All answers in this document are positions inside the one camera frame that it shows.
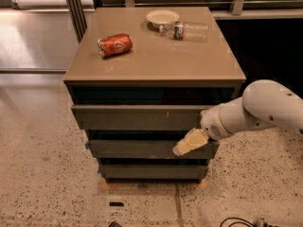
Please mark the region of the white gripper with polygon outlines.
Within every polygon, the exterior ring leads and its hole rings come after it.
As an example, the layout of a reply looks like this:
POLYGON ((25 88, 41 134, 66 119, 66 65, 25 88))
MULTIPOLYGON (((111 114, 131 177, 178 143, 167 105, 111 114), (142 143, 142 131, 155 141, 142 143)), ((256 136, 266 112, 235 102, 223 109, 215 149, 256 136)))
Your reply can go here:
POLYGON ((220 117, 220 108, 213 107, 200 112, 201 129, 193 128, 172 149, 177 156, 182 156, 197 148, 204 146, 208 139, 221 140, 231 136, 231 133, 223 126, 220 117))

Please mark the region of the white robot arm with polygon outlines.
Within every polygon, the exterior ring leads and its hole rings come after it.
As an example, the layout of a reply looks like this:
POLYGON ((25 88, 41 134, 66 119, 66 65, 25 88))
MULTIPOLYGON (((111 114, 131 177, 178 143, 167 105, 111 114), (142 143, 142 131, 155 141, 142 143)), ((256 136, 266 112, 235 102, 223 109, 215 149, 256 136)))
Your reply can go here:
POLYGON ((261 79, 250 83, 242 96, 200 112, 200 129, 191 129, 172 149, 177 156, 240 131, 279 126, 303 131, 303 99, 282 84, 261 79))

